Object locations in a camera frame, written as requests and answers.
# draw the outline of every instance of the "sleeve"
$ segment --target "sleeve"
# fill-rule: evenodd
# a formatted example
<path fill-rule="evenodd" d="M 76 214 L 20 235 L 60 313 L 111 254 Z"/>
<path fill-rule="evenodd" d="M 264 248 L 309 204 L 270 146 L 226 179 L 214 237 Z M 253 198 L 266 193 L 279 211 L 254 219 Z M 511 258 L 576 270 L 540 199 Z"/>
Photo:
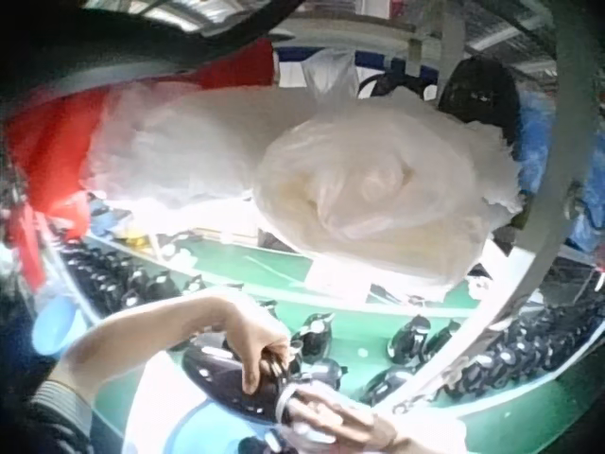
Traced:
<path fill-rule="evenodd" d="M 45 381 L 31 398 L 26 417 L 43 427 L 47 438 L 54 444 L 53 452 L 93 453 L 90 443 L 92 410 L 70 388 L 58 382 Z"/>

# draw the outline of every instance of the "blue container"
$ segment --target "blue container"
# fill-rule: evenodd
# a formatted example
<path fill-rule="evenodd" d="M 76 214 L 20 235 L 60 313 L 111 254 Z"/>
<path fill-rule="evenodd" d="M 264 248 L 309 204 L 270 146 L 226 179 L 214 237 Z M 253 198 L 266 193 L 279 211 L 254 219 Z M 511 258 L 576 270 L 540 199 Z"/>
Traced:
<path fill-rule="evenodd" d="M 57 296 L 38 314 L 31 339 L 40 355 L 60 357 L 87 329 L 82 311 L 70 298 Z"/>

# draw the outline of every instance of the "gray sleeve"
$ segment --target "gray sleeve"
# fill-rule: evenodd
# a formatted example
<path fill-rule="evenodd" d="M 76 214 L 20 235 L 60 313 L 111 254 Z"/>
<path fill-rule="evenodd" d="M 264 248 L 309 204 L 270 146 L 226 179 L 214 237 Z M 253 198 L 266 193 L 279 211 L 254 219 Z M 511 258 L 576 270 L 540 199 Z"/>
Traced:
<path fill-rule="evenodd" d="M 45 413 L 54 413 L 84 437 L 93 423 L 91 407 L 73 390 L 55 381 L 45 381 L 31 398 L 30 406 Z"/>

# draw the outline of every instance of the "white plastic bag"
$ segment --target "white plastic bag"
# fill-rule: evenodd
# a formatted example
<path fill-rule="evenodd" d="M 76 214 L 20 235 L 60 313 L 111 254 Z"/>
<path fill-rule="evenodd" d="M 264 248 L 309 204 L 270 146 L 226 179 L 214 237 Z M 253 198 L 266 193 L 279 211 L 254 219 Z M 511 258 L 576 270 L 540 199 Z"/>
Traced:
<path fill-rule="evenodd" d="M 292 248 L 442 300 L 518 210 L 516 165 L 496 128 L 462 125 L 407 90 L 341 105 L 271 144 L 257 207 Z"/>
<path fill-rule="evenodd" d="M 267 146 L 315 111 L 304 89 L 173 88 L 132 84 L 115 95 L 89 151 L 87 188 L 122 206 L 151 199 L 170 209 L 242 197 Z"/>

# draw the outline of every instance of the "red cloth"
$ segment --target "red cloth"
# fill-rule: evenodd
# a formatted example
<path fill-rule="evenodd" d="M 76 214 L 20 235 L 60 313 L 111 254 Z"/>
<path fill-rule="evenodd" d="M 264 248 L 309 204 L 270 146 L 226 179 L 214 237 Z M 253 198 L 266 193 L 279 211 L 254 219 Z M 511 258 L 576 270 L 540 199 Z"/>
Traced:
<path fill-rule="evenodd" d="M 259 40 L 194 74 L 161 80 L 193 82 L 200 89 L 271 85 L 273 47 L 269 40 Z M 70 220 L 70 236 L 83 236 L 88 230 L 90 217 L 79 175 L 109 90 L 102 87 L 54 99 L 7 124 L 9 149 L 26 174 L 30 205 L 45 215 Z"/>
<path fill-rule="evenodd" d="M 23 267 L 21 274 L 29 287 L 36 291 L 42 286 L 46 277 L 38 249 L 34 210 L 28 203 L 20 205 L 10 212 L 9 236 L 21 259 Z"/>

